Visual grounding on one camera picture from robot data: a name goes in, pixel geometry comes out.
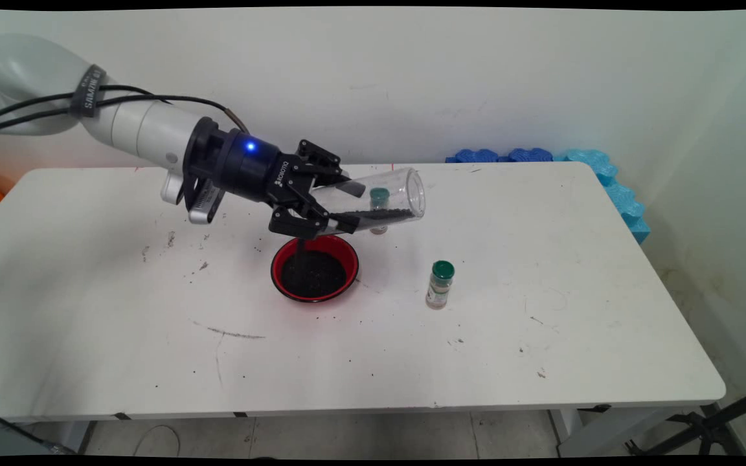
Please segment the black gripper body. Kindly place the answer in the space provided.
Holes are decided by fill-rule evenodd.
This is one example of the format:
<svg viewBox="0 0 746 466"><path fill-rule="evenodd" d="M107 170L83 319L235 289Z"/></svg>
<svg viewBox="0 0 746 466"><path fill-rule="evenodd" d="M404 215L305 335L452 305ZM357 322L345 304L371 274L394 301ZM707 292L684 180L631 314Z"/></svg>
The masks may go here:
<svg viewBox="0 0 746 466"><path fill-rule="evenodd" d="M302 157L283 153L275 145L243 131L220 130L209 117L201 118L189 136L183 157L183 198L191 209L207 186L270 206L313 204L307 174L296 172Z"/></svg>

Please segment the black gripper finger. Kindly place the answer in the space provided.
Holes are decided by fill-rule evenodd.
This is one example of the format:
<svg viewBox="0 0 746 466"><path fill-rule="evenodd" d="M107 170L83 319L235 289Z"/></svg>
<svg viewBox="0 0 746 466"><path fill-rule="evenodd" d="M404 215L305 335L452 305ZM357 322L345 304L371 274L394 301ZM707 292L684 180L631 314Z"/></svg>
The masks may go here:
<svg viewBox="0 0 746 466"><path fill-rule="evenodd" d="M309 197L275 205L267 229L278 235L316 239L325 235L352 235L360 224L360 216L340 212L337 207L323 206Z"/></svg>
<svg viewBox="0 0 746 466"><path fill-rule="evenodd" d="M314 188L331 186L353 197L361 197L365 193L367 187L351 180L341 168L340 158L331 151L303 139L295 154L300 161L294 165L294 172L310 177Z"/></svg>

